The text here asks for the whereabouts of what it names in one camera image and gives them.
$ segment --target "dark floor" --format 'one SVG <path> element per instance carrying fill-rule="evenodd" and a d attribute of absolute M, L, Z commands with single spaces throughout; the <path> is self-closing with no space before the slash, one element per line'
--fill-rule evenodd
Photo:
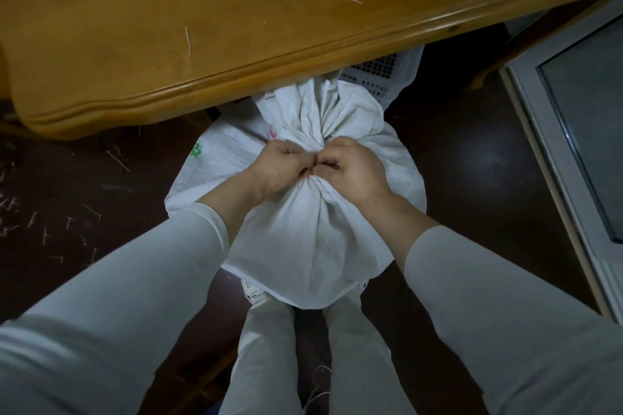
<path fill-rule="evenodd" d="M 460 93 L 466 63 L 482 60 L 482 40 L 499 36 L 490 29 L 428 46 L 415 83 L 386 119 L 424 176 L 433 218 L 596 308 L 500 79 L 492 75 L 482 89 Z M 164 197 L 206 126 L 175 119 L 67 143 L 0 136 L 0 230 L 19 225 L 0 238 L 0 318 L 17 317 L 84 269 L 93 253 L 97 260 L 163 221 Z M 8 209 L 13 198 L 19 205 Z M 73 219 L 68 226 L 67 217 Z M 171 406 L 184 388 L 174 373 L 235 341 L 248 308 L 239 282 L 220 271 L 206 306 L 158 371 L 142 412 Z M 362 308 L 391 348 L 419 415 L 486 413 L 479 388 L 436 337 L 395 265 L 370 282 Z M 295 325 L 305 400 L 313 369 L 330 364 L 330 350 L 320 312 L 297 312 Z M 328 375 L 317 375 L 328 387 Z M 322 397 L 309 413 L 326 413 L 326 407 Z"/>

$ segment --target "white sleeve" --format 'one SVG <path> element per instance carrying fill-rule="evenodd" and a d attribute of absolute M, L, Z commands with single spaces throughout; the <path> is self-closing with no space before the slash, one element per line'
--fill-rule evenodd
<path fill-rule="evenodd" d="M 3 414 L 135 414 L 228 252 L 193 204 L 0 326 Z"/>
<path fill-rule="evenodd" d="M 613 414 L 623 407 L 623 328 L 439 226 L 405 278 L 492 414 Z"/>

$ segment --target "white pants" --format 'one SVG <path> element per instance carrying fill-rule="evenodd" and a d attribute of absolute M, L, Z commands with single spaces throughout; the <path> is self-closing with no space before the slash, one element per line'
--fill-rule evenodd
<path fill-rule="evenodd" d="M 389 348 L 347 297 L 323 310 L 333 367 L 331 415 L 414 415 Z M 294 311 L 273 297 L 249 310 L 221 415 L 300 415 Z"/>

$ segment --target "plastic basket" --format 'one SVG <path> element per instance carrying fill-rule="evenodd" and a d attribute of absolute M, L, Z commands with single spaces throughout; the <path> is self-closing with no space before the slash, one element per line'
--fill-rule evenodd
<path fill-rule="evenodd" d="M 360 65 L 345 67 L 339 78 L 368 89 L 383 110 L 386 110 L 401 90 L 416 79 L 423 51 L 424 47 L 418 46 Z"/>

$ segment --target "hand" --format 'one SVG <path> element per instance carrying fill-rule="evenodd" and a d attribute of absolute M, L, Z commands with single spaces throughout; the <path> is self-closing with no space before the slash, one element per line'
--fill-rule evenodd
<path fill-rule="evenodd" d="M 272 140 L 243 174 L 259 189 L 260 201 L 286 188 L 301 177 L 308 177 L 316 155 L 292 142 Z"/>
<path fill-rule="evenodd" d="M 318 152 L 316 162 L 313 173 L 357 208 L 370 198 L 392 194 L 381 160 L 351 138 L 338 136 L 330 141 Z"/>

